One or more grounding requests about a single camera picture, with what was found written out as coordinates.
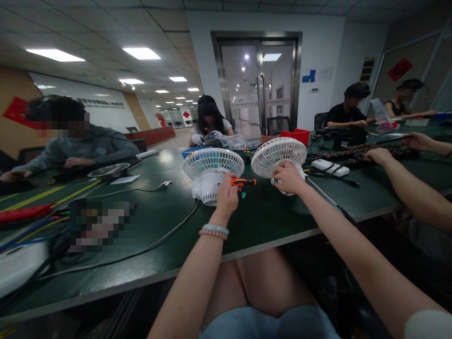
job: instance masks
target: reception counter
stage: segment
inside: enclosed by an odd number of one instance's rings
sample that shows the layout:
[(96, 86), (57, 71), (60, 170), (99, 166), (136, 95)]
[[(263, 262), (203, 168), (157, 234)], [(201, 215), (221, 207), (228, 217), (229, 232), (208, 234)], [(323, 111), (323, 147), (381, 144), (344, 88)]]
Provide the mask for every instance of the reception counter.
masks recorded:
[(128, 133), (125, 134), (130, 140), (144, 139), (146, 141), (146, 146), (165, 141), (169, 138), (175, 137), (176, 133), (172, 126), (162, 127), (159, 129), (148, 129), (141, 132)]

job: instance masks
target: white paper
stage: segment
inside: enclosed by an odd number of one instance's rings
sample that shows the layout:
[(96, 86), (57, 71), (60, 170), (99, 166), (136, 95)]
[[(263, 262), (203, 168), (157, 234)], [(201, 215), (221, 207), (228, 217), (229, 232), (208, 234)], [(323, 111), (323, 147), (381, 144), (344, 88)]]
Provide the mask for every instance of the white paper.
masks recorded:
[(138, 179), (138, 177), (139, 177), (139, 175), (137, 175), (137, 176), (132, 176), (132, 177), (119, 178), (119, 179), (116, 179), (115, 181), (113, 181), (113, 182), (111, 183), (111, 185), (123, 184), (123, 183), (126, 183), (126, 182), (132, 182), (132, 181)]

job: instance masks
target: person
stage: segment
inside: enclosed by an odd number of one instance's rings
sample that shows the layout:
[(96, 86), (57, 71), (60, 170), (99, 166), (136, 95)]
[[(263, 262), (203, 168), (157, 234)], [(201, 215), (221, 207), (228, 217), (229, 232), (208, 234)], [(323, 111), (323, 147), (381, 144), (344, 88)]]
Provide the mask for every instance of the person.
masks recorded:
[[(238, 189), (231, 186), (234, 177), (225, 174), (217, 208), (205, 226), (210, 231), (200, 231), (148, 339), (339, 338), (278, 249), (220, 265), (227, 224), (239, 203)], [(394, 338), (414, 338), (422, 332), (429, 338), (450, 337), (452, 316), (309, 186), (295, 164), (284, 161), (273, 177), (281, 180), (274, 183), (276, 188), (303, 200)]]
[[(451, 144), (420, 133), (408, 136), (410, 138), (404, 139), (408, 148), (452, 157)], [(431, 258), (452, 267), (452, 203), (411, 174), (387, 149), (372, 149), (364, 157), (385, 169), (395, 193), (410, 210), (413, 216), (408, 227), (411, 242)]]
[(375, 119), (366, 118), (366, 116), (359, 110), (358, 105), (361, 101), (366, 99), (370, 93), (371, 90), (369, 88), (369, 85), (365, 83), (357, 82), (349, 86), (344, 93), (344, 102), (342, 104), (334, 106), (328, 112), (326, 126), (367, 127), (367, 124), (375, 121)]
[(391, 115), (391, 118), (411, 119), (424, 115), (435, 115), (436, 111), (429, 110), (426, 112), (415, 113), (408, 105), (413, 99), (413, 94), (424, 87), (424, 83), (419, 79), (409, 79), (403, 81), (397, 86), (397, 93), (394, 98), (385, 102), (385, 108)]
[(222, 136), (234, 135), (231, 123), (223, 118), (215, 99), (207, 95), (198, 99), (198, 123), (193, 125), (191, 132), (188, 141), (190, 147), (206, 145)]
[(44, 152), (29, 163), (3, 173), (0, 181), (14, 182), (52, 167), (111, 164), (133, 158), (140, 151), (125, 135), (110, 128), (89, 123), (85, 106), (69, 97), (50, 95), (29, 103), (28, 117), (38, 127), (57, 131)]

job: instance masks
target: gray sweatshirt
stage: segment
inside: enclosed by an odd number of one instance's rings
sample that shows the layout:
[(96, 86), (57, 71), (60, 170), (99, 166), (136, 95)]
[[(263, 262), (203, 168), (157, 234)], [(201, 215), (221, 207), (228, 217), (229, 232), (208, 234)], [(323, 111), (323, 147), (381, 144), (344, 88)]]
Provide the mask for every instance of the gray sweatshirt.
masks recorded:
[(14, 169), (40, 172), (51, 167), (63, 166), (66, 159), (71, 157), (94, 159), (96, 164), (112, 163), (133, 158), (140, 153), (125, 135), (111, 128), (90, 124), (90, 132), (91, 136), (85, 139), (52, 138), (41, 155), (28, 164), (17, 166)]

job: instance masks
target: denim shorts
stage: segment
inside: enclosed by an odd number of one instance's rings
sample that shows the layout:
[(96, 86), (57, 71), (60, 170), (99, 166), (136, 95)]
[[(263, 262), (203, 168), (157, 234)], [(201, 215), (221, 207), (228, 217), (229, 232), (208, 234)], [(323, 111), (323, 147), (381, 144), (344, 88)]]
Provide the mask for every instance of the denim shorts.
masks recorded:
[(318, 306), (290, 309), (279, 318), (252, 307), (238, 307), (215, 318), (199, 339), (340, 339), (328, 316)]

